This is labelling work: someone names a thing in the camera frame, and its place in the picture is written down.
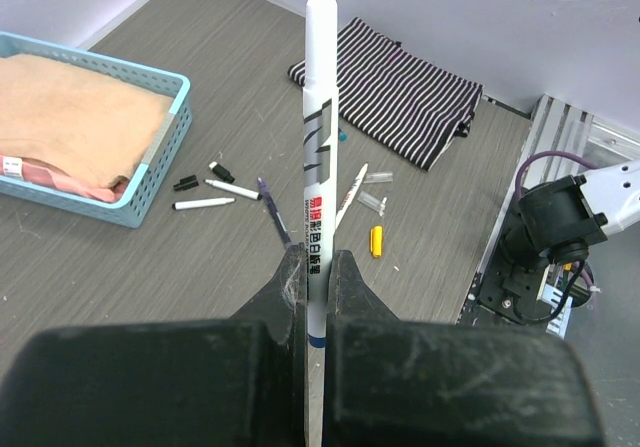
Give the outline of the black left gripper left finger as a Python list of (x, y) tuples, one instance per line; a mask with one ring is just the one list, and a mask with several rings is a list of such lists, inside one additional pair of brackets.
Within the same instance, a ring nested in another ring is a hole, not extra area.
[(226, 319), (60, 327), (1, 385), (5, 446), (302, 446), (306, 256)]

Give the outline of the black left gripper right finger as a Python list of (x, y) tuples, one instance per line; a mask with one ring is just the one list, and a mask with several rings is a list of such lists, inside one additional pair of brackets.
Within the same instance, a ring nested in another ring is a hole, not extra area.
[(353, 254), (332, 262), (327, 446), (602, 446), (584, 369), (558, 337), (521, 328), (403, 321)]

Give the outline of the yellow pen cap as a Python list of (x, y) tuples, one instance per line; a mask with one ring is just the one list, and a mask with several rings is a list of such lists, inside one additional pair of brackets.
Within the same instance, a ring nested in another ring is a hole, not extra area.
[(384, 228), (382, 225), (374, 226), (370, 230), (370, 253), (373, 258), (381, 258), (384, 252)]

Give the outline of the white marker with yellow end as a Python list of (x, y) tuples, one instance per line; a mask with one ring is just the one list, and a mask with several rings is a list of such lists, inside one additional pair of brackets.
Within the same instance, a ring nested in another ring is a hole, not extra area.
[(335, 229), (339, 228), (339, 225), (341, 223), (341, 221), (343, 220), (347, 209), (349, 208), (349, 206), (352, 204), (354, 198), (356, 197), (356, 194), (358, 192), (358, 189), (360, 188), (364, 177), (367, 173), (368, 170), (368, 166), (369, 163), (365, 163), (360, 171), (358, 172), (358, 174), (356, 175), (356, 177), (354, 178), (349, 190), (347, 191), (347, 194), (343, 200), (343, 202), (341, 203), (337, 214), (336, 214), (336, 219), (335, 219)]

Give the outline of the white marker with blue end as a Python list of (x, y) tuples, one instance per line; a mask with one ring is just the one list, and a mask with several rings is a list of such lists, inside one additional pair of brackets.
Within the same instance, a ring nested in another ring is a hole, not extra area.
[(307, 337), (326, 346), (327, 302), (337, 207), (336, 0), (307, 0), (305, 14), (304, 233), (307, 266)]

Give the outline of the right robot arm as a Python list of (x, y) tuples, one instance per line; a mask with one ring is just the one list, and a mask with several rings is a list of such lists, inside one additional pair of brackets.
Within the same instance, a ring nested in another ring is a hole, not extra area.
[(504, 322), (549, 327), (590, 299), (590, 246), (638, 223), (639, 164), (598, 169), (540, 151), (518, 168), (505, 207), (471, 302)]

